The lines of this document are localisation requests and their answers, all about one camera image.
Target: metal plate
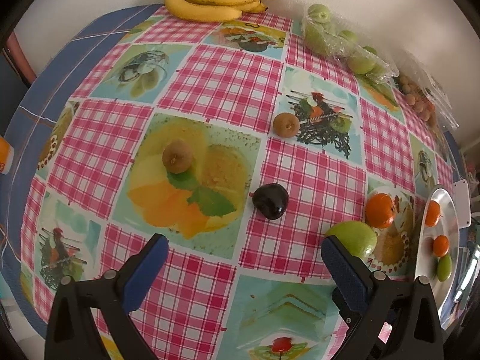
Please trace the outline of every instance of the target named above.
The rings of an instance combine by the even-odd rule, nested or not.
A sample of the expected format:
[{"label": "metal plate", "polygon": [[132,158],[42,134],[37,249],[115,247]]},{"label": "metal plate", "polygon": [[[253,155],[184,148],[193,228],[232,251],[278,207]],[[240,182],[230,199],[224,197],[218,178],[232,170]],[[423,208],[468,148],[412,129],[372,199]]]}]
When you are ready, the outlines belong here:
[{"label": "metal plate", "polygon": [[[427,214],[426,208],[430,200],[435,200],[440,204],[441,217],[436,226],[425,226],[425,217]],[[414,277],[427,276],[430,280],[433,296],[435,297],[435,303],[440,313],[445,300],[450,293],[453,281],[455,279],[455,272],[457,270],[458,261],[458,247],[459,247],[459,228],[457,212],[450,194],[445,190],[442,185],[437,185],[433,189],[430,197],[427,200],[425,209],[422,216],[418,217],[420,220],[417,223],[417,228],[420,227],[418,242],[412,243],[415,247],[418,244],[418,253],[416,253],[416,264]],[[443,283],[437,279],[436,268],[438,258],[432,252],[432,246],[434,239],[439,235],[446,235],[450,241],[450,256],[452,257],[452,274]]]}]

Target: printed cherry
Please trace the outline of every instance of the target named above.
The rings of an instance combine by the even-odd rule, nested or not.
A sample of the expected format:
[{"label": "printed cherry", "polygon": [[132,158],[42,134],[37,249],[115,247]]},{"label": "printed cherry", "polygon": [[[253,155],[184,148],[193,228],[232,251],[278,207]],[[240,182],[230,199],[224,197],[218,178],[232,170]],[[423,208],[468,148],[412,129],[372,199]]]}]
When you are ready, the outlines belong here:
[{"label": "printed cherry", "polygon": [[272,352],[273,353],[285,353],[292,349],[292,339],[288,337],[280,337],[273,340]]}]

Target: black plum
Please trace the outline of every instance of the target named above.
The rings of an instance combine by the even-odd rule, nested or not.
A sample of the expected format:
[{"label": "black plum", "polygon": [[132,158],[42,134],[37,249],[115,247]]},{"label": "black plum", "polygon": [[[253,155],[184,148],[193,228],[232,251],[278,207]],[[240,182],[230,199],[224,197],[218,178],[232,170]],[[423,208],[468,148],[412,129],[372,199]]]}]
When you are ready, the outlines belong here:
[{"label": "black plum", "polygon": [[289,205],[289,193],[280,184],[265,184],[251,198],[253,205],[270,220],[279,219]]}]

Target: orange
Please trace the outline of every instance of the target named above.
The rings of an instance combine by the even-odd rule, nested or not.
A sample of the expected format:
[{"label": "orange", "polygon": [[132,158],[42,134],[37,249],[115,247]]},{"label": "orange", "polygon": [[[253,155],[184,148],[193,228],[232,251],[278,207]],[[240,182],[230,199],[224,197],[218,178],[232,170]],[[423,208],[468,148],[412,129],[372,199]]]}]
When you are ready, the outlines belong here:
[{"label": "orange", "polygon": [[386,193],[377,193],[367,202],[365,216],[370,226],[385,229],[392,225],[396,211],[392,198]]},{"label": "orange", "polygon": [[440,204],[435,200],[430,200],[427,209],[427,215],[425,216],[425,226],[436,226],[440,219]]},{"label": "orange", "polygon": [[433,241],[433,253],[437,257],[443,257],[448,253],[450,249],[450,242],[445,235],[439,235]]}]

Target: plastic container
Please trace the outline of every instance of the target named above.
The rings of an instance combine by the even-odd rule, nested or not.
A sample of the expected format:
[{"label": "plastic container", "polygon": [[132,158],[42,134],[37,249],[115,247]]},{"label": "plastic container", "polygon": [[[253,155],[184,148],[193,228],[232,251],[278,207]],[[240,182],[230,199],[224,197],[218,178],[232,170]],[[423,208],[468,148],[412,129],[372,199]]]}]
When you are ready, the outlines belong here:
[{"label": "plastic container", "polygon": [[[320,24],[315,17],[309,16],[308,11],[307,7],[302,20],[303,43],[313,53],[340,61],[354,74],[366,76],[378,84],[398,76],[390,54],[358,25],[331,11],[328,21]],[[356,35],[357,42],[342,37],[345,30],[352,32],[353,37]]]},{"label": "plastic container", "polygon": [[442,86],[427,72],[424,64],[419,62],[411,53],[402,49],[395,49],[394,57],[400,72],[399,77],[395,79],[398,88],[405,95],[407,94],[403,90],[405,84],[400,82],[402,77],[406,77],[410,83],[413,83],[409,86],[417,100],[422,100],[426,104],[433,104],[433,116],[436,117],[436,122],[443,131],[458,128],[447,95]]}]

